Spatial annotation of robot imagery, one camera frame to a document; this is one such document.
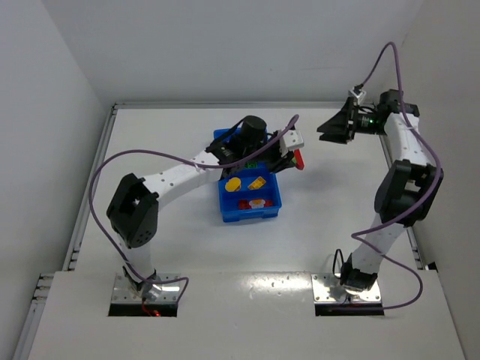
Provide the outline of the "red half round lego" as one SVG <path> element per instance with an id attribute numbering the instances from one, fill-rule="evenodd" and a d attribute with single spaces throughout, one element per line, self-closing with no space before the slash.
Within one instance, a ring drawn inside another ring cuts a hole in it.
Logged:
<path id="1" fill-rule="evenodd" d="M 305 168 L 305 162 L 302 157 L 302 153 L 299 149 L 296 149 L 294 152 L 295 168 L 298 170 L 303 170 Z"/>

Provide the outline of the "red white flower lego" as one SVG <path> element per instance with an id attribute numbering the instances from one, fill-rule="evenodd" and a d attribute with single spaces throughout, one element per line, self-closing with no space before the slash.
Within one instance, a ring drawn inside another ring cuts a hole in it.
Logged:
<path id="1" fill-rule="evenodd" d="M 252 199 L 248 202 L 248 205 L 251 209 L 262 209 L 266 205 L 266 201 L 264 199 Z"/>

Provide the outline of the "small red lego brick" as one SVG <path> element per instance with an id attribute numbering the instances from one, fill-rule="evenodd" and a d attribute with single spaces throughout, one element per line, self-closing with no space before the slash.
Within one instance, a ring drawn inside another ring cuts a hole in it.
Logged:
<path id="1" fill-rule="evenodd" d="M 240 199 L 238 201 L 238 209 L 239 210 L 247 210 L 250 209 L 250 204 L 246 199 Z"/>

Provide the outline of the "yellow oval lego piece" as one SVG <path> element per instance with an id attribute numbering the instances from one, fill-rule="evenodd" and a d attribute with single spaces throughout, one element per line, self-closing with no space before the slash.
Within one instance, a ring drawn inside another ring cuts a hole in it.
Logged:
<path id="1" fill-rule="evenodd" d="M 230 178 L 224 185 L 227 192 L 236 192 L 242 188 L 242 180 L 239 177 Z"/>

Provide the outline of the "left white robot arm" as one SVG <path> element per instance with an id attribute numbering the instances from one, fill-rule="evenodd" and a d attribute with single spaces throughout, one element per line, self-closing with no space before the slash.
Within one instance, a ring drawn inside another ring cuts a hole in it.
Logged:
<path id="1" fill-rule="evenodd" d="M 269 173 L 296 167 L 295 151 L 303 142 L 287 140 L 296 134 L 294 115 L 283 130 L 267 131 L 266 122 L 247 115 L 226 129 L 191 159 L 152 175 L 128 173 L 121 178 L 106 210 L 124 261 L 123 272 L 134 291 L 141 293 L 168 280 L 152 265 L 150 241 L 158 230 L 160 211 L 179 197 L 204 185 L 220 182 L 255 162 Z"/>

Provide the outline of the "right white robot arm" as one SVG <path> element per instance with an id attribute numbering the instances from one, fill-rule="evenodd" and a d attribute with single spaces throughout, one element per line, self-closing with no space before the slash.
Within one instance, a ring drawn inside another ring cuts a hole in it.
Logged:
<path id="1" fill-rule="evenodd" d="M 349 91 L 340 111 L 317 128 L 320 140 L 347 144 L 356 134 L 381 135 L 389 141 L 391 166 L 374 199 L 375 218 L 360 244 L 340 267 L 340 285 L 356 292 L 369 290 L 395 240 L 426 218 L 443 171 L 431 163 L 417 138 L 419 108 L 401 104 L 399 91 L 380 95 L 379 103 L 363 106 L 365 91 Z"/>

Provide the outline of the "green striped lego brick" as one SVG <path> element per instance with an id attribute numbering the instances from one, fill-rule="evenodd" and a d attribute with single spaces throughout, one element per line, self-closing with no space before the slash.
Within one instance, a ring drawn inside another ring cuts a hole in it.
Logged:
<path id="1" fill-rule="evenodd" d="M 257 162 L 255 161 L 248 161 L 244 165 L 245 169 L 256 169 L 257 168 Z"/>

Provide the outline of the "yellow lego brick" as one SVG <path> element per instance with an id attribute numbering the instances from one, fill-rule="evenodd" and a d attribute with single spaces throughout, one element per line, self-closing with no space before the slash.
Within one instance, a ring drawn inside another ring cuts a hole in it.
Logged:
<path id="1" fill-rule="evenodd" d="M 254 191 L 254 190 L 259 190 L 260 188 L 262 188 L 265 185 L 266 185 L 266 180 L 262 176 L 259 176 L 255 180 L 253 180 L 247 186 L 247 188 L 251 191 Z"/>

